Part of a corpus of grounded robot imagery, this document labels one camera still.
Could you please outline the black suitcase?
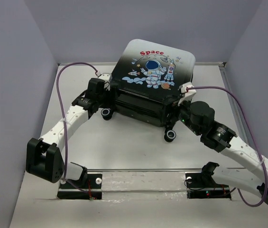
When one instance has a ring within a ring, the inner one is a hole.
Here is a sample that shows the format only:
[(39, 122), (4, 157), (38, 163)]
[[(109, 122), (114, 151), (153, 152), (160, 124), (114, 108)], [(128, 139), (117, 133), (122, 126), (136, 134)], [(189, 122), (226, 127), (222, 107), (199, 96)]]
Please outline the black suitcase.
[(120, 93), (114, 112), (164, 127), (165, 141), (172, 142), (176, 132), (165, 127), (166, 107), (180, 100), (179, 86), (192, 82), (195, 61), (185, 50), (131, 40), (111, 73)]

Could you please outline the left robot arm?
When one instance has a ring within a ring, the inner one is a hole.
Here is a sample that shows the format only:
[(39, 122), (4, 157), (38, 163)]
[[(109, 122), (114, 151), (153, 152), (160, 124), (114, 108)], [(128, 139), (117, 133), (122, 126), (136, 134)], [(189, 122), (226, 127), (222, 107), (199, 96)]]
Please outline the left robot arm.
[(68, 161), (68, 140), (94, 113), (102, 109), (105, 116), (111, 114), (110, 105), (116, 96), (111, 86), (111, 75), (102, 74), (89, 80), (87, 90), (71, 104), (62, 119), (42, 135), (27, 144), (26, 172), (51, 183), (64, 181), (81, 188), (87, 182), (87, 168)]

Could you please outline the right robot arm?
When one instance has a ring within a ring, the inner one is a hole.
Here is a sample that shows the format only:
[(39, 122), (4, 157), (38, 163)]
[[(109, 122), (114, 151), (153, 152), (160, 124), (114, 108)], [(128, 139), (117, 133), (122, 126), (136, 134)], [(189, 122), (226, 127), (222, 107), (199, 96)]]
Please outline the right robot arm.
[(192, 181), (203, 186), (226, 184), (260, 197), (268, 205), (268, 158), (245, 143), (231, 128), (215, 121), (215, 110), (206, 102), (184, 101), (167, 106), (169, 123), (181, 121), (200, 142), (234, 160), (243, 171), (230, 170), (215, 162), (208, 162)]

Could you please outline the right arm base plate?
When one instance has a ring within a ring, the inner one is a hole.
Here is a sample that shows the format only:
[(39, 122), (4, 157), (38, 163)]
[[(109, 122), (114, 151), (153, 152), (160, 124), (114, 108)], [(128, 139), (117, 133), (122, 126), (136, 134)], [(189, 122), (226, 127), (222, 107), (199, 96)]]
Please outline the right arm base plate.
[(187, 173), (184, 186), (188, 199), (231, 199), (231, 194), (236, 190), (229, 185), (203, 180), (201, 173)]

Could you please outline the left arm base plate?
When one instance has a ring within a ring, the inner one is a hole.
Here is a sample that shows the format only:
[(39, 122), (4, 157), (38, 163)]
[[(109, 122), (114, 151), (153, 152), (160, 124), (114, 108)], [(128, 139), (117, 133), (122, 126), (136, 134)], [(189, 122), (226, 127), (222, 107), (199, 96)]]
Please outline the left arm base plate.
[(85, 182), (67, 180), (59, 183), (56, 196), (60, 200), (101, 200), (102, 173), (87, 173)]

